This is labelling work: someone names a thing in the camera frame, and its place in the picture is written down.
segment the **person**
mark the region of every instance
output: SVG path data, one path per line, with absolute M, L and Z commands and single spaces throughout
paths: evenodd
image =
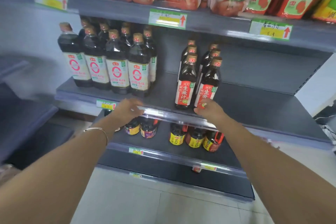
M 214 101 L 195 112 L 225 134 L 275 224 L 336 223 L 336 188 L 226 115 Z M 70 223 L 114 131 L 143 114 L 137 99 L 41 157 L 0 188 L 1 224 Z

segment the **silver bracelet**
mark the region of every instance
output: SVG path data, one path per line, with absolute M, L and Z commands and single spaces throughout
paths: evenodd
M 90 130 L 90 129 L 99 129 L 99 130 L 103 131 L 104 134 L 105 134 L 105 136 L 106 136 L 106 146 L 107 146 L 107 144 L 109 143 L 109 138 L 107 137 L 107 134 L 106 134 L 106 132 L 104 131 L 104 129 L 102 129 L 102 128 L 98 128 L 98 127 L 92 127 L 92 128 L 87 128 L 87 129 L 84 130 L 83 132 L 85 132 L 85 131 L 87 131 L 87 130 Z

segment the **red zero logo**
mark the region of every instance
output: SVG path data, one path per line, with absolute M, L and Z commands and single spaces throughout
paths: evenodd
M 69 61 L 70 66 L 72 67 L 73 70 L 78 71 L 81 67 L 79 66 L 78 62 L 74 59 L 71 59 Z
M 142 76 L 139 70 L 133 70 L 133 77 L 134 79 L 136 79 L 137 81 L 140 81 Z
M 99 73 L 100 69 L 99 69 L 99 66 L 96 63 L 91 62 L 90 67 L 91 67 L 91 70 L 94 73 L 96 73 L 96 74 Z
M 121 69 L 119 67 L 113 67 L 112 73 L 116 78 L 121 77 Z

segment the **price tag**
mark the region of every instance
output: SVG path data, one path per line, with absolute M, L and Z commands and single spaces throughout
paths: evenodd
M 148 24 L 168 28 L 186 29 L 187 14 L 168 10 L 151 9 Z
M 129 172 L 129 175 L 131 175 L 131 176 L 133 176 L 133 177 L 136 177 L 136 178 L 141 178 L 141 177 L 142 177 L 141 174 L 132 173 L 132 172 Z
M 253 19 L 250 26 L 250 33 L 265 35 L 279 40 L 289 40 L 293 25 L 283 22 Z
M 44 5 L 50 8 L 66 11 L 68 8 L 68 0 L 34 0 L 35 3 Z
M 214 167 L 214 166 L 208 165 L 208 164 L 201 164 L 201 168 L 211 170 L 211 171 L 216 171 L 217 170 L 217 167 Z
M 96 105 L 97 105 L 97 107 L 100 107 L 100 108 L 114 110 L 114 108 L 116 107 L 117 103 L 113 102 L 113 101 L 108 101 L 108 100 L 103 100 L 103 99 L 97 99 Z
M 143 150 L 136 149 L 136 148 L 131 148 L 131 147 L 128 149 L 128 152 L 138 154 L 138 155 L 143 155 L 144 154 Z

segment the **red arrow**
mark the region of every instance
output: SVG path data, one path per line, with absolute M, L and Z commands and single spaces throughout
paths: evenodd
M 185 20 L 186 20 L 186 18 L 183 15 L 182 18 L 181 18 L 181 27 L 183 27 L 183 23 L 184 23 Z
M 291 32 L 291 30 L 289 29 L 289 27 L 287 27 L 285 29 L 285 35 L 283 36 L 283 38 L 287 38 L 289 32 Z

